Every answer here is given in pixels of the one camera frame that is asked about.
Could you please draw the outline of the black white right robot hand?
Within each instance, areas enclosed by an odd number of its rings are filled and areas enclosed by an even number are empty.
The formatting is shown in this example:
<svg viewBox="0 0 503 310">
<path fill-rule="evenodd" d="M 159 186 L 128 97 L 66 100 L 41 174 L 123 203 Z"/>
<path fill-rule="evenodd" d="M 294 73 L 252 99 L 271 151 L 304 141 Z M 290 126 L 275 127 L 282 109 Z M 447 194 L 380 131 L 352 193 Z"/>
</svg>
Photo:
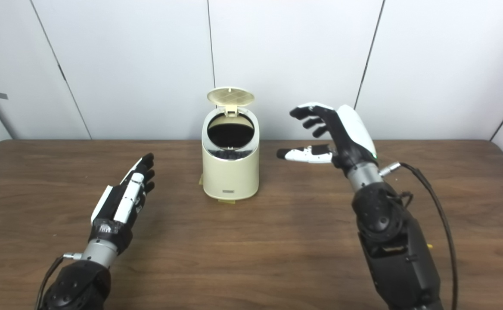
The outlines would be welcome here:
<svg viewBox="0 0 503 310">
<path fill-rule="evenodd" d="M 329 133 L 333 145 L 323 144 L 296 149 L 279 149 L 276 156 L 287 161 L 301 161 L 310 164 L 332 163 L 345 175 L 360 164 L 373 164 L 378 167 L 377 151 L 366 126 L 352 107 L 339 108 L 310 102 L 291 110 L 291 117 L 304 121 L 303 127 L 315 126 L 313 136 L 319 138 Z"/>
</svg>

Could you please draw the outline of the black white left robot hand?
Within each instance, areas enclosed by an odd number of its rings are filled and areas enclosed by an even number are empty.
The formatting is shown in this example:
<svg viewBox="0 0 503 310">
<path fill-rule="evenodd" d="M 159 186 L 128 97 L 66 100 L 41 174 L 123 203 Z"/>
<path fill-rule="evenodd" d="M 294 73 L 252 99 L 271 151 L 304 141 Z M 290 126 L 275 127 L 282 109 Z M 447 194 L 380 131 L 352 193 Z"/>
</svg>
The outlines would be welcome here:
<svg viewBox="0 0 503 310">
<path fill-rule="evenodd" d="M 133 226 L 145 206 L 147 195 L 155 188 L 154 155 L 141 157 L 120 184 L 108 185 L 91 216 L 89 240 L 100 239 L 115 245 L 122 254 L 133 240 Z"/>
</svg>

